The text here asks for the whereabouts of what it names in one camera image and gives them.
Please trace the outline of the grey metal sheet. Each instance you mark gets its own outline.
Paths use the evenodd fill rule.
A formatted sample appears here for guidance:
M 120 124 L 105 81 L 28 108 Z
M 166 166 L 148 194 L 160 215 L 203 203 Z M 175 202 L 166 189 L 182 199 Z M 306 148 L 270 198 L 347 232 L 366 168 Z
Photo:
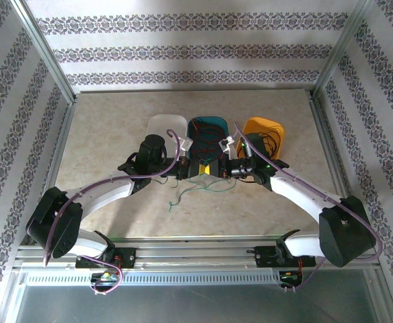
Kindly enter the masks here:
M 297 292 L 264 285 L 27 287 L 17 323 L 379 323 L 361 271 L 320 271 Z

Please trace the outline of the thin aluminium back rail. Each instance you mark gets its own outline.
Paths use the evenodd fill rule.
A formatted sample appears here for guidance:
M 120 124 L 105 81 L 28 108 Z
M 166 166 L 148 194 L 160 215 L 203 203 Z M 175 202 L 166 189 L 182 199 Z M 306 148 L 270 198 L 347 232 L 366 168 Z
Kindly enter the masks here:
M 131 94 L 131 93 L 172 93 L 172 92 L 227 92 L 227 91 L 280 91 L 280 90 L 304 90 L 307 92 L 312 92 L 311 89 L 306 89 L 303 87 L 280 87 L 280 88 L 263 88 L 263 87 L 200 87 L 195 89 L 190 88 L 172 88 L 172 89 L 127 89 L 127 90 L 84 90 L 80 91 L 79 94 Z

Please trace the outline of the teal plastic tray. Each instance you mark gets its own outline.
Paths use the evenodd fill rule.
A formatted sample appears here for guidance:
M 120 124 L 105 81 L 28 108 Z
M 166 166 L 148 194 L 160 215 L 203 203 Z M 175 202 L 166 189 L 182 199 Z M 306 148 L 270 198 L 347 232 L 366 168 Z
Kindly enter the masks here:
M 223 152 L 219 142 L 229 135 L 226 121 L 218 116 L 194 117 L 188 122 L 187 137 L 193 140 L 188 156 L 206 166 L 219 159 Z

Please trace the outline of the aluminium frame post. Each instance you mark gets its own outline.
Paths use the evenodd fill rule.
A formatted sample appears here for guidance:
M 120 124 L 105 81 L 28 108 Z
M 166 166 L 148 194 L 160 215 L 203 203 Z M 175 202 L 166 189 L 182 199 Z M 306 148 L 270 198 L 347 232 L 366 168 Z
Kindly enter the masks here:
M 59 89 L 65 96 L 66 101 L 69 104 L 75 102 L 76 94 L 73 91 L 70 83 L 68 82 L 65 73 L 61 69 L 54 53 L 49 46 L 42 30 L 40 29 L 36 18 L 30 11 L 30 8 L 25 0 L 9 0 L 18 17 L 20 18 L 23 27 L 25 27 L 29 34 L 38 54 L 41 59 L 45 62 L 50 74 L 52 75 L 55 83 L 59 86 Z
M 313 100 L 321 96 L 322 90 L 328 83 L 336 66 L 344 55 L 353 35 L 356 33 L 358 27 L 364 20 L 373 0 L 357 0 L 348 20 L 345 23 L 343 30 L 334 44 L 328 61 L 324 64 L 315 86 L 310 91 Z

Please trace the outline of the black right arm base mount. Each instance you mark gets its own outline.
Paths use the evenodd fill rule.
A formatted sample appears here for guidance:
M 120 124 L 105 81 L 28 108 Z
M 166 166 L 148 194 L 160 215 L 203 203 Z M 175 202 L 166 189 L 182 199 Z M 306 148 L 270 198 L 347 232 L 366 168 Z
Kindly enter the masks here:
M 256 246 L 246 253 L 253 255 L 257 268 L 277 268 L 285 264 L 283 255 L 276 246 Z

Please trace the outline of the orange plastic tray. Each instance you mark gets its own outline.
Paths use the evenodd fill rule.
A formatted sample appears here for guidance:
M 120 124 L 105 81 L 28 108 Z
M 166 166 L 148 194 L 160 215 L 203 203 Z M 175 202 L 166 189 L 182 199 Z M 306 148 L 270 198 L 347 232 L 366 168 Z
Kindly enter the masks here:
M 266 157 L 279 159 L 285 137 L 285 129 L 281 124 L 255 116 L 246 121 L 242 133 Z

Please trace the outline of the white plastic tray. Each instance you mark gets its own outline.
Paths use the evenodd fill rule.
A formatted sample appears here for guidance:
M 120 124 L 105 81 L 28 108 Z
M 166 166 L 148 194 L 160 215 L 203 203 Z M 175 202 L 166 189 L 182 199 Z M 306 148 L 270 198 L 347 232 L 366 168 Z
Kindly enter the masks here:
M 149 119 L 146 135 L 159 135 L 165 141 L 168 157 L 176 155 L 177 145 L 175 141 L 166 133 L 172 129 L 180 138 L 184 139 L 187 135 L 187 121 L 178 114 L 158 114 Z

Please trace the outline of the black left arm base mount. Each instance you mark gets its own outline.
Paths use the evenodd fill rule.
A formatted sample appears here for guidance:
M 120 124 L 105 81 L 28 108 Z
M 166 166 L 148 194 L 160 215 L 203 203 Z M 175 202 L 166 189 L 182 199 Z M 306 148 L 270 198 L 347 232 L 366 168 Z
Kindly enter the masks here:
M 114 264 L 119 268 L 134 268 L 136 261 L 135 248 L 108 248 L 100 256 L 95 257 L 96 260 Z M 106 268 L 106 265 L 94 262 L 80 256 L 75 262 L 76 268 Z

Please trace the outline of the small electronics board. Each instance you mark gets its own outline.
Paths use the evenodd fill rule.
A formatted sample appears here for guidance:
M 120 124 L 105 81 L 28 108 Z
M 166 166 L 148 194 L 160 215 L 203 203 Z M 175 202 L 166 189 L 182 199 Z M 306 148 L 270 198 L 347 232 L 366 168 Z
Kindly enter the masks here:
M 303 282 L 303 274 L 300 269 L 296 271 L 281 271 L 279 274 L 282 287 L 298 287 Z
M 114 284 L 119 284 L 122 282 L 122 278 L 119 275 L 119 272 L 103 272 L 103 273 L 94 273 L 91 275 L 91 284 L 92 285 L 101 285 L 101 286 L 113 286 Z

